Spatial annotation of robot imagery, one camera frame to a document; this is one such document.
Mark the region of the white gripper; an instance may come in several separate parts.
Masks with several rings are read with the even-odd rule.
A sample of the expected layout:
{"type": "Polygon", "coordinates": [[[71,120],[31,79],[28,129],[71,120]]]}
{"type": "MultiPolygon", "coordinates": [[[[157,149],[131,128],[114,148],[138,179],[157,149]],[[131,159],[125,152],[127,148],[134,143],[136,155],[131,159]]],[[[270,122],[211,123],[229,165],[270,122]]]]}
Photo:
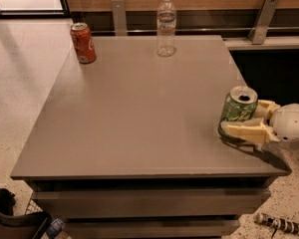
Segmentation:
{"type": "Polygon", "coordinates": [[[280,108],[273,101],[259,100],[253,114],[245,121],[223,120],[221,132],[230,140],[251,143],[278,142],[286,149],[299,150],[299,104],[280,108]]]}

